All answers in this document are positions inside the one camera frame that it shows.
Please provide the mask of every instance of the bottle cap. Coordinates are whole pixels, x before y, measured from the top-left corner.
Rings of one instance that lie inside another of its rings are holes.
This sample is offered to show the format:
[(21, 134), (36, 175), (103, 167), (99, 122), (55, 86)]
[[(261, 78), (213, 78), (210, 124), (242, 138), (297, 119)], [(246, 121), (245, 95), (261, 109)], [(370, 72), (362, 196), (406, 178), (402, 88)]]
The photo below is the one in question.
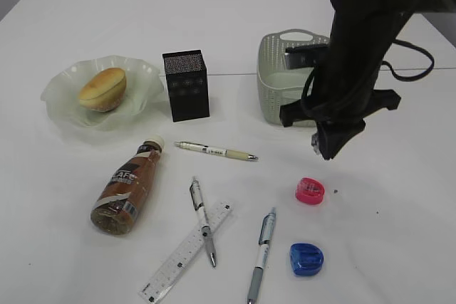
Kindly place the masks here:
[(321, 203), (324, 194), (324, 186), (312, 178), (303, 178), (296, 189), (296, 198), (306, 204)]
[(146, 142), (154, 142), (155, 144), (160, 146), (160, 149), (162, 149), (162, 151), (165, 148), (165, 140), (163, 138), (161, 138), (161, 136), (159, 136), (159, 135), (151, 135), (145, 141)]
[(290, 248), (291, 268), (297, 276), (314, 276), (323, 267), (323, 252), (310, 243), (295, 243)]

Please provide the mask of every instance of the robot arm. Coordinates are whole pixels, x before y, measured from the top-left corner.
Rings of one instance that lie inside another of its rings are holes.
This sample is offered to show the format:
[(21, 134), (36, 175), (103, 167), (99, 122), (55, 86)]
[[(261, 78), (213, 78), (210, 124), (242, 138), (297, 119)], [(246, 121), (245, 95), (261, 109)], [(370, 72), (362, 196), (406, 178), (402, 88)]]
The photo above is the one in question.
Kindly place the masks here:
[(394, 90), (374, 90), (383, 57), (392, 43), (424, 49), (396, 40), (415, 12), (456, 11), (456, 0), (331, 0), (336, 11), (330, 43), (324, 60), (314, 68), (302, 98), (281, 107), (281, 122), (287, 127), (300, 120), (315, 120), (312, 145), (324, 159), (339, 150), (366, 126), (363, 118), (381, 108), (395, 110), (400, 96)]

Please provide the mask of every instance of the blue pencil sharpener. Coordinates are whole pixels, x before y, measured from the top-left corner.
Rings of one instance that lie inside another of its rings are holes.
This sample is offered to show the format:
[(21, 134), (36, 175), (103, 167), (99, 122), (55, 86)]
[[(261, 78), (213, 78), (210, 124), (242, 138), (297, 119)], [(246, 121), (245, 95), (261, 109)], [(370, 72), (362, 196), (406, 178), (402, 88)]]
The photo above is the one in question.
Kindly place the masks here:
[(291, 268), (297, 276), (314, 276), (323, 266), (323, 252), (309, 243), (295, 243), (290, 248)]

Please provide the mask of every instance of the white bottle cap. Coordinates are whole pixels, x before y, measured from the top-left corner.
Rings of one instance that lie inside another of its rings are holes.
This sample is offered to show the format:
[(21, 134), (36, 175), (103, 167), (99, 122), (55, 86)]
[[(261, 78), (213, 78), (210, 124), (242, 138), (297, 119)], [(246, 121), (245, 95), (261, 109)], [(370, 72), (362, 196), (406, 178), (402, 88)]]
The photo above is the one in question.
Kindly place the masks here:
[(162, 149), (162, 151), (165, 148), (165, 140), (163, 138), (161, 138), (161, 136), (159, 136), (159, 135), (152, 135), (149, 138), (147, 138), (145, 141), (154, 142), (155, 144), (160, 146), (160, 149)]

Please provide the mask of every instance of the white pen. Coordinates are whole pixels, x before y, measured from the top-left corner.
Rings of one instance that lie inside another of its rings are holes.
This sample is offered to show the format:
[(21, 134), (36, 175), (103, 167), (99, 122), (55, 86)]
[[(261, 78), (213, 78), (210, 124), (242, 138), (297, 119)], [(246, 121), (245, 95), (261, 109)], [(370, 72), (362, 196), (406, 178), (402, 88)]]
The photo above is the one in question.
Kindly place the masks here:
[(247, 295), (247, 304), (255, 304), (258, 299), (259, 287), (263, 279), (264, 268), (268, 258), (269, 244), (271, 243), (272, 233), (276, 225), (276, 208), (272, 208), (271, 212), (263, 219), (261, 233), (259, 235), (259, 251), (256, 259), (254, 274), (250, 283), (249, 294)]
[(228, 149), (222, 149), (221, 147), (213, 147), (207, 146), (203, 144), (197, 144), (195, 142), (175, 142), (175, 146), (180, 147), (181, 149), (191, 150), (191, 151), (198, 151), (207, 154), (214, 154), (220, 157), (228, 157), (240, 160), (248, 160), (248, 161), (257, 161), (258, 157), (247, 152), (241, 151), (234, 151)]
[(212, 232), (208, 222), (209, 219), (207, 218), (206, 208), (202, 200), (200, 183), (195, 176), (193, 176), (192, 185), (190, 186), (190, 195), (192, 196), (193, 207), (195, 208), (199, 222), (201, 223), (201, 234), (202, 238), (204, 239), (206, 254), (209, 257), (209, 261), (212, 267), (215, 267), (217, 265), (217, 257), (215, 254), (214, 240), (212, 238)]

